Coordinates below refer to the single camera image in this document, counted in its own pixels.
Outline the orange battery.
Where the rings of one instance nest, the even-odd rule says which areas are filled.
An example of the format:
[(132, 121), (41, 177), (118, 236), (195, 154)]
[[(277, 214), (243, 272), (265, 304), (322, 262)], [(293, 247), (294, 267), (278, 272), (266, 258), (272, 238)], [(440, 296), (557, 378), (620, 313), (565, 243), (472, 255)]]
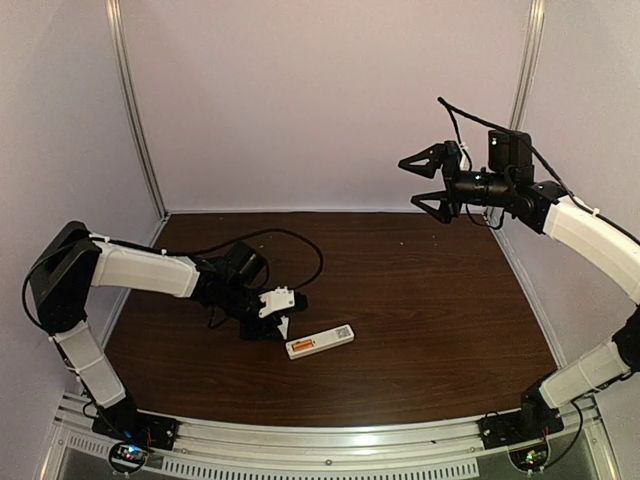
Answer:
[(292, 344), (294, 351), (305, 350), (314, 347), (314, 341), (312, 339), (300, 340)]
[(296, 342), (292, 345), (292, 351), (294, 353), (310, 350), (314, 347), (313, 341)]

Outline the white remote control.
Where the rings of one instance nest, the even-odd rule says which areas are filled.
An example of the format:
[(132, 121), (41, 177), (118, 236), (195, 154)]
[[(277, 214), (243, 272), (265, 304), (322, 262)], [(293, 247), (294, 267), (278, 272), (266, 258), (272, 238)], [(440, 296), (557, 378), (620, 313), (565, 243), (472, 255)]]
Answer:
[[(314, 341), (314, 347), (307, 351), (294, 353), (292, 351), (292, 344), (297, 341), (306, 339), (312, 339)], [(353, 342), (354, 339), (355, 333), (352, 327), (349, 324), (345, 324), (332, 329), (324, 330), (316, 334), (289, 341), (285, 344), (285, 350), (290, 360), (297, 360), (333, 348), (337, 348), (342, 345), (349, 344)]]

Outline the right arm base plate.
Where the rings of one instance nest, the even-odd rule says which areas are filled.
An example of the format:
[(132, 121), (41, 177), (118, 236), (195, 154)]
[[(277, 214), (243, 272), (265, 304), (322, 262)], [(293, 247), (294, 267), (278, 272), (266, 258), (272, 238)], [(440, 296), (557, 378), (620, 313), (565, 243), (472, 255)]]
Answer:
[(555, 414), (551, 414), (548, 420), (525, 424), (521, 410), (490, 413), (481, 417), (477, 426), (486, 450), (540, 439), (544, 434), (558, 433), (564, 429), (562, 419)]

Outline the white battery cover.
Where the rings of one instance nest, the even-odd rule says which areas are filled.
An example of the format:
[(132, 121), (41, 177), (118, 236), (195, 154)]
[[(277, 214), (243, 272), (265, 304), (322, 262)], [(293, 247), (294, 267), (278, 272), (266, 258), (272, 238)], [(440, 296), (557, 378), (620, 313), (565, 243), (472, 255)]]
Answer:
[(277, 326), (284, 340), (288, 339), (289, 322), (290, 322), (290, 319), (287, 316), (281, 316), (280, 324)]

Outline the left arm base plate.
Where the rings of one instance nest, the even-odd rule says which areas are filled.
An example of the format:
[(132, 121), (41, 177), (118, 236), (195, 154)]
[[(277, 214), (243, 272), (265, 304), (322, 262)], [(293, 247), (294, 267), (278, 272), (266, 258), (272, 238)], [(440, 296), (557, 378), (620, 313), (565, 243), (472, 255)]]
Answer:
[(138, 447), (171, 451), (177, 428), (178, 421), (174, 418), (142, 413), (130, 407), (114, 406), (98, 409), (91, 431)]

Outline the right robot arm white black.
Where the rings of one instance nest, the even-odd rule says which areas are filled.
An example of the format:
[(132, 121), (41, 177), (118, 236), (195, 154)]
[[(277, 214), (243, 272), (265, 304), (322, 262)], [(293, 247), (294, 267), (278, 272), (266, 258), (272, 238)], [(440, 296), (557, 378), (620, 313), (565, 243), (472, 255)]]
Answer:
[[(498, 207), (538, 234), (568, 247), (639, 301), (639, 243), (588, 209), (560, 180), (537, 182), (539, 154), (528, 134), (494, 129), (488, 133), (488, 166), (463, 170), (461, 146), (436, 143), (399, 161), (400, 169), (428, 179), (440, 175), (441, 191), (412, 197), (413, 205), (443, 224), (465, 205)], [(639, 315), (633, 313), (611, 338), (557, 370), (521, 397), (512, 430), (530, 442), (545, 431), (558, 409), (599, 387), (639, 370)]]

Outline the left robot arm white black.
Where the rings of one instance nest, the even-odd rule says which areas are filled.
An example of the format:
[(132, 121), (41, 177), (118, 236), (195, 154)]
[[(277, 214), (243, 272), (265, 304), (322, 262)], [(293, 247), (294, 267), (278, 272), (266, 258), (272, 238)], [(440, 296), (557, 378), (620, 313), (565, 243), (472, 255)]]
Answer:
[(172, 256), (101, 238), (81, 222), (68, 223), (26, 274), (21, 299), (30, 321), (54, 342), (94, 400), (106, 429), (123, 444), (137, 442), (144, 424), (131, 394), (87, 323), (93, 287), (121, 287), (190, 299), (238, 321), (244, 340), (284, 339), (294, 306), (288, 288), (261, 291), (251, 284), (266, 260), (243, 242), (224, 255)]

